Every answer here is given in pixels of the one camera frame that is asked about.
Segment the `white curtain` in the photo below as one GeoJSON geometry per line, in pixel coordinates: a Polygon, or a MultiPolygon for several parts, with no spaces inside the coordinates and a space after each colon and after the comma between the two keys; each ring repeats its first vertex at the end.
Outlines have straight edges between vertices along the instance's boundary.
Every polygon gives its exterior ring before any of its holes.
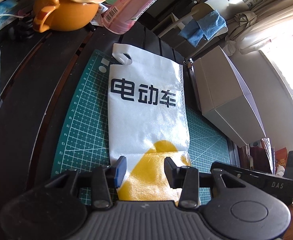
{"type": "Polygon", "coordinates": [[[251,11],[236,14],[227,22],[229,29],[223,50],[228,56],[259,50],[292,30],[293,0],[263,0],[251,11]]]}

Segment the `pink bottle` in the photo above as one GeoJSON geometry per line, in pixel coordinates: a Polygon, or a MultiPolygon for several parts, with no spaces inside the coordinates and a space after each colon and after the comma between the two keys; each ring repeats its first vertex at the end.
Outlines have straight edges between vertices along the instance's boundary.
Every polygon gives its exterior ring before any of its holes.
{"type": "Polygon", "coordinates": [[[127,32],[156,0],[117,0],[102,18],[103,25],[116,34],[127,32]]]}

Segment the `teapot handle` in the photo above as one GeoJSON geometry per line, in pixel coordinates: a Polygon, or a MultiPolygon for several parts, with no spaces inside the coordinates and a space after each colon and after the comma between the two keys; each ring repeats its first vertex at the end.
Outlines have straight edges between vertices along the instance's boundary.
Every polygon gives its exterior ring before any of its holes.
{"type": "Polygon", "coordinates": [[[41,9],[33,20],[33,29],[36,32],[45,32],[50,29],[50,26],[45,24],[48,16],[60,6],[59,0],[49,0],[49,4],[41,9]]]}

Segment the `green cutting mat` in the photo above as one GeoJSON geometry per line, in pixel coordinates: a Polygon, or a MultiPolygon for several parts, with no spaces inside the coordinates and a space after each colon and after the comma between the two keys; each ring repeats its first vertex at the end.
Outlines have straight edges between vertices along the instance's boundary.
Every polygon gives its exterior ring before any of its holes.
{"type": "MultiPolygon", "coordinates": [[[[55,154],[52,176],[67,169],[91,171],[109,164],[108,137],[108,80],[109,65],[115,63],[108,55],[95,50],[73,95],[55,154]]],[[[214,130],[190,108],[186,108],[190,131],[189,154],[192,165],[202,172],[210,172],[212,162],[230,164],[226,138],[214,130]]],[[[80,199],[90,204],[88,189],[80,192],[80,199]]],[[[210,200],[207,188],[200,189],[201,203],[210,200]]]]}

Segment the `blue cloth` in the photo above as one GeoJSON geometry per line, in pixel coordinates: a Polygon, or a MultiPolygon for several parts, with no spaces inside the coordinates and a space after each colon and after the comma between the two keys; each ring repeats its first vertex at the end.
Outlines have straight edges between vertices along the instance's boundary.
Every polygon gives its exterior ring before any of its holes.
{"type": "Polygon", "coordinates": [[[211,39],[223,27],[226,27],[225,20],[214,10],[198,21],[192,19],[179,35],[196,47],[202,38],[211,39]]]}

